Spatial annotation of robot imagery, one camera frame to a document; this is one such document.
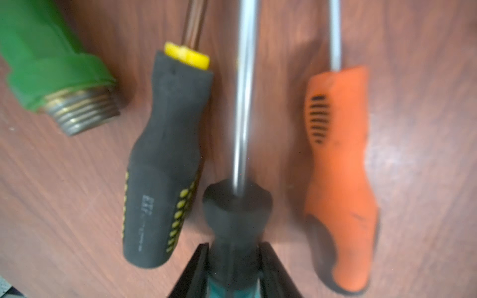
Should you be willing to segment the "orange slim screwdriver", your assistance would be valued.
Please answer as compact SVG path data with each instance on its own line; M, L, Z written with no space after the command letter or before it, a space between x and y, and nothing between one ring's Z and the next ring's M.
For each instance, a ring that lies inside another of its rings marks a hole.
M304 222L319 279L346 296L363 294L380 228L380 209L365 170L368 69L342 67L341 7L329 2L330 70L311 77L304 124L313 172Z

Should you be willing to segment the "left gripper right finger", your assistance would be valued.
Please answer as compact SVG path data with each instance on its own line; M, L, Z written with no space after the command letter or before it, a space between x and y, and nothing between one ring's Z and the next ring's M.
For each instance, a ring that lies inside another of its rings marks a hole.
M302 298L290 275L268 242L259 244L262 298Z

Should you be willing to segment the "black yellow screwdriver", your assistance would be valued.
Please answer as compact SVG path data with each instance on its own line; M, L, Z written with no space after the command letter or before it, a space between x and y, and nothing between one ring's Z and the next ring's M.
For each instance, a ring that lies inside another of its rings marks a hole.
M211 95L210 58L198 51L206 1L191 1L180 45L168 42L152 70L152 110L127 166L125 259L165 264L180 237L201 169L198 126Z

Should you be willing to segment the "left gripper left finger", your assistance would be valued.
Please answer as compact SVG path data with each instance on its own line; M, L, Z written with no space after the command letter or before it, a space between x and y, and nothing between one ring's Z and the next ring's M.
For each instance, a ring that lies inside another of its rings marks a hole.
M209 243L197 246L168 298L205 298Z

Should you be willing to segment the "green black screwdriver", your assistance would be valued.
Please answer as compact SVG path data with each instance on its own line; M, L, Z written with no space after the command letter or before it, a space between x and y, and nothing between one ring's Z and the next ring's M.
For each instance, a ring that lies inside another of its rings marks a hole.
M259 239L272 208L271 196L247 178L250 113L257 51L259 1L241 1L231 177L210 185L204 212L214 232L207 256L207 297L258 298Z

